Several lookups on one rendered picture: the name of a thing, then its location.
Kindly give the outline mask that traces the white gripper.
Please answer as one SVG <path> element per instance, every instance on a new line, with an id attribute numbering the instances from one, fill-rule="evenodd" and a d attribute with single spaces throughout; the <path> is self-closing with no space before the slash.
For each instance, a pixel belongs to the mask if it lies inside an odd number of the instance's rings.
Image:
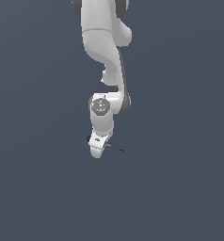
<path id="1" fill-rule="evenodd" d="M 90 147 L 90 153 L 94 158 L 100 158 L 102 156 L 105 144 L 109 138 L 109 134 L 105 136 L 99 136 L 95 132 L 91 133 L 88 145 Z"/>

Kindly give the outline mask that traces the thin dark rod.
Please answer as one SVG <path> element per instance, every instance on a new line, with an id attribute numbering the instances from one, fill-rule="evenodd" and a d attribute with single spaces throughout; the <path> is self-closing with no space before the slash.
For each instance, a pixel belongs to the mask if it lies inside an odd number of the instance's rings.
<path id="1" fill-rule="evenodd" d="M 119 151 L 123 152 L 123 149 L 120 149 L 120 148 L 114 147 L 114 146 L 112 146 L 112 145 L 110 145 L 110 144 L 105 143 L 105 146 L 107 146 L 107 147 L 110 147 L 110 148 L 113 148 L 113 149 L 116 149 L 116 150 L 119 150 Z"/>

